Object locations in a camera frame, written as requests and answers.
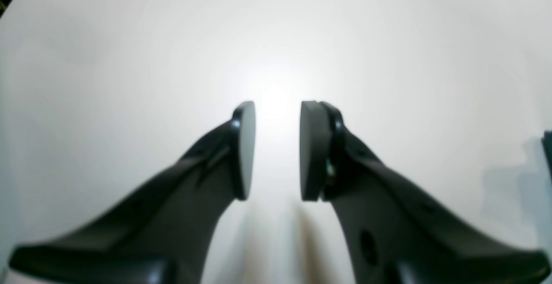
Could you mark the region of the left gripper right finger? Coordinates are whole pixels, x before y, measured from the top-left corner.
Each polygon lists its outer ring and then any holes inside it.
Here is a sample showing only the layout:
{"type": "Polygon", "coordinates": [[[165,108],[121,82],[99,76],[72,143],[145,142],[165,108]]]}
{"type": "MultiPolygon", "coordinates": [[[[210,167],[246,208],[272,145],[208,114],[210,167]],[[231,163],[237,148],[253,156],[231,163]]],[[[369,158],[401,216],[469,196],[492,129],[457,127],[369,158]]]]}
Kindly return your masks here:
{"type": "Polygon", "coordinates": [[[505,245],[389,168],[345,126],[339,109],[303,101],[303,201],[333,207],[358,284],[540,284],[541,250],[505,245]]]}

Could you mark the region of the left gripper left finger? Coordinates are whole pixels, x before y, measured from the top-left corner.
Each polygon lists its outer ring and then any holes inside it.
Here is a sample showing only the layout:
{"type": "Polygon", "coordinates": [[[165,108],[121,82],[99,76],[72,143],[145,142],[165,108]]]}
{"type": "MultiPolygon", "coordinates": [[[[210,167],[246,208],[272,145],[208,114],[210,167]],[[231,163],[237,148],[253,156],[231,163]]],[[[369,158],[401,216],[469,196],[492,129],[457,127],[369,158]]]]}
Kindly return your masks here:
{"type": "Polygon", "coordinates": [[[251,189],[252,101],[87,225],[18,245],[10,284],[198,284],[219,219],[251,189]]]}

